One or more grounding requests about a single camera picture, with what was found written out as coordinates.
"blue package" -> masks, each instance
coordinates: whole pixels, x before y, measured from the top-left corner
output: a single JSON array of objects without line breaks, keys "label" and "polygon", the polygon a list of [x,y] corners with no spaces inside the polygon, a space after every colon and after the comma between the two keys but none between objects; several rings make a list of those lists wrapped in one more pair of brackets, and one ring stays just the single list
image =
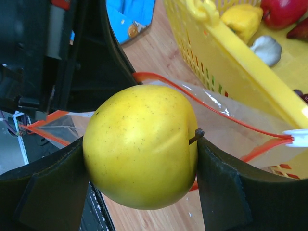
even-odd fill
[{"label": "blue package", "polygon": [[106,2],[111,28],[120,44],[136,37],[152,23],[155,0]]}]

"dark red fruit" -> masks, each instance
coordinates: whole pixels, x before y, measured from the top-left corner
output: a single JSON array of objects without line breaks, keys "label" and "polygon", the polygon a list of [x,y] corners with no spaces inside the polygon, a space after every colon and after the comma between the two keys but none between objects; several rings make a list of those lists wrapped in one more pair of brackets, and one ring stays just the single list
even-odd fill
[{"label": "dark red fruit", "polygon": [[303,95],[303,92],[301,90],[298,90],[298,89],[294,89],[293,90],[298,96],[302,96]]},{"label": "dark red fruit", "polygon": [[303,94],[303,95],[301,96],[301,98],[302,98],[306,103],[308,103],[308,94]]}]

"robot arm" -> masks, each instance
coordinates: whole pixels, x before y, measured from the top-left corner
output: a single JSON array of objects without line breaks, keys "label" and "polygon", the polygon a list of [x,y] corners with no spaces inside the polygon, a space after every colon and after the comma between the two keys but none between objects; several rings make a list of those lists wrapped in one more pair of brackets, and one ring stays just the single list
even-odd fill
[{"label": "robot arm", "polygon": [[[105,0],[0,1],[0,110],[93,111],[135,85]],[[71,33],[75,39],[70,44]]]}]

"white plastic clip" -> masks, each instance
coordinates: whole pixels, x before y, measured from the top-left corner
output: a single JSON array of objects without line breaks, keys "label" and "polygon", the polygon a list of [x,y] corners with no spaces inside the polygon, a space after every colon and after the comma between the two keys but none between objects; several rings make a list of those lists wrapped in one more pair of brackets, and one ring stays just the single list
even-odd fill
[{"label": "white plastic clip", "polygon": [[294,129],[284,131],[283,134],[291,135],[293,142],[286,144],[287,147],[308,148],[308,129]]}]

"black machine part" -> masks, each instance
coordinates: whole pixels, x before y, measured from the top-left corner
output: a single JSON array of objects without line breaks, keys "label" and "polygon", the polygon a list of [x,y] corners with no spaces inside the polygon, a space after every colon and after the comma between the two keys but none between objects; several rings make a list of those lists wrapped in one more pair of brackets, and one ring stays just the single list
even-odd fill
[{"label": "black machine part", "polygon": [[[113,94],[137,84],[131,75],[134,70],[110,27],[105,0],[70,2],[70,10],[64,13],[59,59],[40,53],[47,49],[44,46],[48,43],[45,36],[50,0],[0,1],[1,12],[11,7],[8,10],[18,9],[19,15],[14,15],[21,17],[24,25],[35,21],[30,28],[24,26],[27,36],[23,37],[20,53],[16,43],[14,48],[7,45],[10,45],[7,49],[17,52],[15,57],[20,54],[21,60],[0,57],[1,62],[8,64],[0,66],[0,109],[19,110],[28,115],[49,109],[93,111]],[[0,13],[1,21],[5,15]],[[69,44],[72,29],[76,36],[74,45],[69,47],[65,44]],[[0,42],[8,38],[10,36],[1,34]],[[37,89],[28,91],[31,86],[25,90],[27,84]],[[0,175],[0,230],[94,231],[93,227],[103,222],[99,216],[85,216],[85,212],[92,209],[85,206],[90,200],[89,188],[80,138],[64,149]],[[97,195],[102,213],[106,214],[108,230],[114,230],[99,191],[93,185],[91,190]]]},{"label": "black machine part", "polygon": [[2,0],[0,12],[0,110],[94,111],[136,84],[105,0]]},{"label": "black machine part", "polygon": [[197,179],[206,231],[308,229],[308,179],[268,173],[198,141]]}]

